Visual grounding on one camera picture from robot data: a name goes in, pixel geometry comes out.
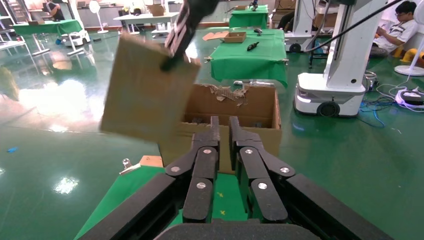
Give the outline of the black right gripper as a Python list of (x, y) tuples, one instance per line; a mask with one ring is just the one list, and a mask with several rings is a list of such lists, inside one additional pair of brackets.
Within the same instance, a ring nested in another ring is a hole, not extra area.
[(217, 8), (219, 0), (184, 0), (176, 19), (175, 26), (165, 41), (169, 57), (162, 63), (162, 71), (171, 70), (183, 59), (185, 51), (194, 37), (200, 19), (211, 15)]

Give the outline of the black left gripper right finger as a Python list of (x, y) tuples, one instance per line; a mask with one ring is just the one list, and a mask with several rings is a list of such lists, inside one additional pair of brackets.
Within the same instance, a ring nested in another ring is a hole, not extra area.
[(292, 227), (304, 239), (388, 240), (370, 223), (305, 175), (269, 153), (257, 133), (229, 119), (229, 153), (245, 212), (261, 224)]

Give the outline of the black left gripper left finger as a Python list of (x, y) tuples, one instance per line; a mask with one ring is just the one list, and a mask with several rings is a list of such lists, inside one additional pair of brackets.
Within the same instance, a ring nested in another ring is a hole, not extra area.
[(194, 133), (190, 150), (156, 174), (82, 240), (183, 240), (182, 227), (209, 224), (219, 168), (219, 118)]

